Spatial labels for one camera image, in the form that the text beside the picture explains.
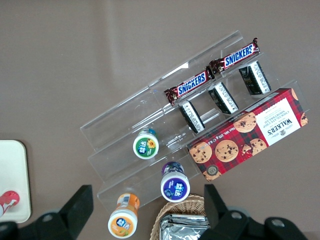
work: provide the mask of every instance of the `white bottle cap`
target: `white bottle cap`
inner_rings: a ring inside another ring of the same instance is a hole
[[[151,133],[139,134],[133,142],[133,151],[140,159],[152,159],[159,151],[159,141]]]
[[[120,220],[120,221],[125,220],[126,223],[132,225],[132,228],[129,228],[129,230],[126,230],[125,228],[123,228],[119,225],[113,224],[114,221],[117,224],[118,220]],[[130,211],[129,209],[125,209],[125,208],[118,209],[118,210],[115,210],[111,214],[109,222],[108,222],[108,229],[109,229],[109,232],[112,234],[112,236],[114,236],[115,238],[127,239],[135,233],[135,231],[137,229],[137,224],[138,224],[138,218],[134,212]]]
[[[190,184],[186,175],[181,172],[169,172],[161,180],[161,194],[169,202],[179,203],[190,193]]]

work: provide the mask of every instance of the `snickers logo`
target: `snickers logo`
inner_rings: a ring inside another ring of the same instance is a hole
[[[254,54],[254,45],[253,43],[236,51],[235,53],[226,56],[224,59],[224,68],[228,68],[237,62],[242,61],[243,59],[248,58],[249,56]]]
[[[197,88],[201,84],[207,81],[206,72],[202,72],[197,76],[190,78],[189,80],[183,82],[180,86],[178,86],[178,96],[188,93],[189,91]]]

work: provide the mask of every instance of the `black and white label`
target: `black and white label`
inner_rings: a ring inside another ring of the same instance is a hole
[[[225,87],[223,86],[222,82],[219,82],[215,85],[215,90],[218,95],[221,97],[222,101],[224,102],[225,106],[230,111],[230,114],[233,114],[238,110],[236,103],[232,100],[229,93],[226,91]]]
[[[258,83],[262,94],[268,93],[271,91],[271,89],[269,88],[268,84],[267,84],[267,80],[265,79],[259,65],[258,65],[258,61],[254,61],[253,63],[251,63],[249,65],[249,67],[252,70],[252,73],[256,79],[256,82]]]
[[[197,130],[198,133],[205,129],[201,119],[198,117],[198,114],[195,112],[190,102],[186,101],[182,103],[182,105],[179,104],[179,106],[183,108],[185,114],[187,115],[191,124],[193,124],[194,128]]]

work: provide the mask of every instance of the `red tartan packaging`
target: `red tartan packaging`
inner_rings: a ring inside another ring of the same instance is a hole
[[[187,148],[211,181],[307,123],[295,91],[279,88]]]

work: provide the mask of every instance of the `orange label bottle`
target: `orange label bottle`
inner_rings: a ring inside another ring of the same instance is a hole
[[[118,239],[126,239],[132,236],[138,224],[139,198],[132,193],[122,194],[118,200],[116,209],[108,222],[109,232]]]

